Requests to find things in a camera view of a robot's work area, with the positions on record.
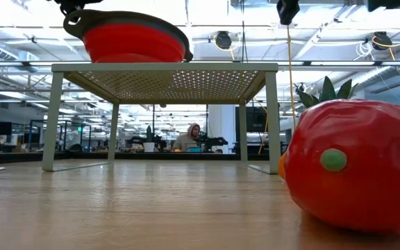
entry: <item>small table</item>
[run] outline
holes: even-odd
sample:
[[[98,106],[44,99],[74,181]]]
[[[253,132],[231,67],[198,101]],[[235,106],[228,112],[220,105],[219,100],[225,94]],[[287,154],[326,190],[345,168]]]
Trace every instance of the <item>small table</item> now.
[[[115,158],[116,131],[120,104],[235,104],[240,105],[241,161],[247,163],[246,104],[266,86],[268,131],[274,150],[269,151],[269,167],[256,169],[278,172],[279,125],[276,63],[190,62],[190,63],[80,63],[52,65],[47,128],[56,128],[63,79],[77,84],[113,104],[108,162]],[[42,169],[53,172],[56,131],[44,135]]]

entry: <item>ceiling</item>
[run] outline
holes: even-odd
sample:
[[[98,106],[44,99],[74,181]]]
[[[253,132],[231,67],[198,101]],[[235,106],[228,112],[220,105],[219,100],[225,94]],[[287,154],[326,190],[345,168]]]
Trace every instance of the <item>ceiling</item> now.
[[[392,60],[389,50],[377,51],[371,48],[370,40],[374,32],[386,31],[392,39],[396,60],[400,60],[400,9],[384,10],[379,8],[367,12],[365,6],[344,5],[350,1],[304,1],[301,11],[290,26],[291,55],[293,60]],[[104,0],[101,3],[86,6],[95,10],[127,10],[146,13],[162,18],[178,26],[189,38],[194,60],[232,60],[229,51],[219,50],[211,42],[218,31],[228,31],[233,40],[235,60],[242,60],[242,20],[245,23],[247,45],[246,60],[288,60],[288,31],[280,25],[276,12],[276,1],[248,0],[245,3],[244,15],[240,7],[234,7],[229,0]],[[83,43],[66,33],[63,27],[63,15],[54,1],[45,0],[0,0],[0,48],[18,56],[18,60],[26,60],[29,52],[31,60],[89,60]],[[20,71],[14,67],[0,67],[0,77],[8,82],[0,81],[0,89],[48,89],[51,85],[50,67],[36,68],[36,72]],[[294,71],[294,83],[305,83],[312,87],[319,85],[325,76],[342,80],[356,71]],[[385,81],[393,83],[397,78]],[[290,99],[290,75],[288,71],[277,74],[278,99]],[[87,92],[79,91],[72,83],[65,83],[68,90],[63,95],[62,115],[105,115],[112,109],[108,103],[94,102],[75,103],[73,101],[99,101],[100,98]],[[46,112],[48,92],[25,92],[23,96],[0,93],[0,100],[30,99],[42,100],[43,103],[33,105],[34,108]],[[265,90],[260,91],[257,99],[266,98]],[[122,106],[122,117],[136,117],[124,126],[131,133],[142,131],[149,121],[151,106]],[[206,125],[205,106],[169,106],[157,110],[162,112],[158,118],[157,128],[163,131],[169,124],[175,124],[173,131],[182,131],[192,122]],[[181,111],[197,111],[186,115]],[[287,103],[282,110],[289,111]],[[108,122],[92,122],[95,126],[108,129]]]

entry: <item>bowl handle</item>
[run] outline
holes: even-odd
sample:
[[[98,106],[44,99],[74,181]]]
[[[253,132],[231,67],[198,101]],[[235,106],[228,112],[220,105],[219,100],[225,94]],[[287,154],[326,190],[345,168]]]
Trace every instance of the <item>bowl handle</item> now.
[[[70,35],[82,40],[84,36],[84,27],[102,14],[103,12],[99,10],[77,10],[68,14],[66,18],[64,18],[62,26]],[[73,24],[70,20],[75,17],[79,18],[79,20]]]

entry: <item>shelf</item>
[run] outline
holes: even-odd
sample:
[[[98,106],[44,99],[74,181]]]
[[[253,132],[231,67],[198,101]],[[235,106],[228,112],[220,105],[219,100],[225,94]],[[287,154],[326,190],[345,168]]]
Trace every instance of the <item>shelf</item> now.
[[[52,65],[53,72],[119,104],[239,104],[265,86],[275,63],[100,63]]]

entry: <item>potted plant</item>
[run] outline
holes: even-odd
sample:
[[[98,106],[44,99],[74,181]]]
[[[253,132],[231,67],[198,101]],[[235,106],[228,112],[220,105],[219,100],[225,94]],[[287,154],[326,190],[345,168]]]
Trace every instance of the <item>potted plant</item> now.
[[[299,92],[307,109],[280,160],[292,200],[322,221],[400,235],[400,105],[348,99],[325,78],[320,98]]]
[[[153,148],[155,147],[155,142],[152,142],[153,133],[152,128],[147,126],[146,129],[146,142],[143,142],[144,152],[152,153]]]

